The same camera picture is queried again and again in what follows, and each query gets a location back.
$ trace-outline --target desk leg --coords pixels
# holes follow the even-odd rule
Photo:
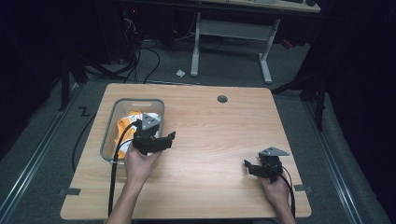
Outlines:
[[[264,53],[259,54],[260,65],[262,66],[262,75],[264,76],[264,82],[266,84],[272,83],[270,70],[268,69],[268,64],[267,64],[267,57],[270,52],[271,46],[274,42],[274,38],[275,38],[277,27],[279,26],[279,23],[280,23],[280,19],[276,19],[274,22],[274,25],[271,29],[271,32],[269,34],[269,38],[267,40],[267,46],[265,47]]]
[[[195,24],[195,45],[194,45],[194,52],[192,53],[192,63],[191,63],[192,77],[198,76],[200,31],[201,31],[201,12],[197,12],[197,22]]]

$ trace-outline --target clear plastic bin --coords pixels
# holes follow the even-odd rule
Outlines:
[[[163,136],[163,115],[165,106],[162,100],[159,99],[119,99],[111,110],[110,118],[107,123],[105,137],[100,148],[100,154],[106,161],[112,161],[114,151],[117,146],[115,140],[117,139],[118,128],[117,122],[129,115],[131,111],[140,111],[142,113],[156,113],[161,116],[160,129],[158,130],[159,137]]]

